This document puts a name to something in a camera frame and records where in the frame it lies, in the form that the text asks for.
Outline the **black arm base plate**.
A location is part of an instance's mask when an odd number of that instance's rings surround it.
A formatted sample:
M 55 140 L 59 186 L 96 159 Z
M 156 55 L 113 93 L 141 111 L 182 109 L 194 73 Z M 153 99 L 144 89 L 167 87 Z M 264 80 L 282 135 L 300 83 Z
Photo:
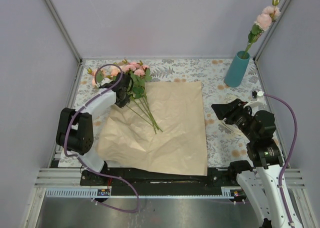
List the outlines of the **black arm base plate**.
M 106 168 L 102 171 L 105 177 L 83 170 L 80 176 L 81 186 L 104 186 L 119 185 L 122 182 L 115 177 L 121 177 L 131 184 L 201 184 L 205 186 L 238 186 L 236 177 L 230 175 L 226 168 L 210 167 L 207 169 L 206 176 L 200 175 L 179 175 L 149 172 L 136 168 Z

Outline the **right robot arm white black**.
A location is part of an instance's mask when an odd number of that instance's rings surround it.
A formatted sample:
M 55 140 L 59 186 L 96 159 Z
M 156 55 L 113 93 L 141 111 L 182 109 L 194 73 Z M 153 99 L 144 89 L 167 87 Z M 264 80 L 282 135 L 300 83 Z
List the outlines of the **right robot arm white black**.
M 246 150 L 250 161 L 233 161 L 228 167 L 228 182 L 239 186 L 249 199 L 262 228 L 301 228 L 290 198 L 284 171 L 287 165 L 273 136 L 275 116 L 266 110 L 252 113 L 249 102 L 235 99 L 213 104 L 220 121 L 235 125 L 249 140 Z

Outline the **pink flower bunch green stems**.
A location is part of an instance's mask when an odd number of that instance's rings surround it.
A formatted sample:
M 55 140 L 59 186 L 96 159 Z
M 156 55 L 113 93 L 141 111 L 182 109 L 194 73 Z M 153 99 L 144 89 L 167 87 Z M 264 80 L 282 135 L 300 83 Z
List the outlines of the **pink flower bunch green stems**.
M 148 125 L 153 128 L 153 131 L 163 131 L 158 125 L 155 117 L 152 114 L 150 104 L 148 101 L 146 83 L 151 81 L 150 67 L 140 61 L 128 61 L 123 59 L 116 63 L 124 75 L 129 78 L 129 88 L 126 94 L 129 100 L 133 102 L 133 107 L 128 107 L 135 115 L 144 120 Z

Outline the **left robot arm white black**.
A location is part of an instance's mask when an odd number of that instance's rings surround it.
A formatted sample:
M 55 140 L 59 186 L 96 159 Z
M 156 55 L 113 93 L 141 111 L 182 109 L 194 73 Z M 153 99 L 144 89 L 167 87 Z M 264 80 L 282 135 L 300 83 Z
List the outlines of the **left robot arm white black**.
M 105 161 L 93 148 L 94 120 L 112 105 L 123 108 L 130 102 L 128 94 L 133 80 L 128 74 L 119 73 L 115 81 L 105 83 L 100 91 L 77 109 L 64 108 L 59 117 L 56 143 L 64 155 L 76 158 L 91 173 L 91 180 L 98 186 L 107 183 L 109 174 L 103 170 Z

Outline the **cream printed ribbon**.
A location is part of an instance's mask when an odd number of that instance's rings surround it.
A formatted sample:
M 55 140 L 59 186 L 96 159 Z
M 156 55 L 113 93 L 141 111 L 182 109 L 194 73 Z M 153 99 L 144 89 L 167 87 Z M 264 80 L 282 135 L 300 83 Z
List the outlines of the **cream printed ribbon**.
M 219 123 L 224 126 L 227 130 L 229 130 L 231 133 L 237 135 L 237 136 L 241 136 L 241 137 L 246 137 L 241 131 L 240 129 L 238 129 L 237 127 L 233 126 L 233 125 L 229 125 L 229 124 L 225 124 L 225 122 L 223 120 L 220 120 Z

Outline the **orange beige wrapping paper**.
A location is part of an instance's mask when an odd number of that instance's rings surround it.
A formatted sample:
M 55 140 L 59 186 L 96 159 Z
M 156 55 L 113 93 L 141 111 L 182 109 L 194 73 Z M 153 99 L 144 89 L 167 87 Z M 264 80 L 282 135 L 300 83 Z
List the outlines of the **orange beige wrapping paper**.
M 147 123 L 139 101 L 114 106 L 99 135 L 96 152 L 105 161 L 149 172 L 205 176 L 208 171 L 202 84 L 148 82 L 151 113 L 159 126 Z

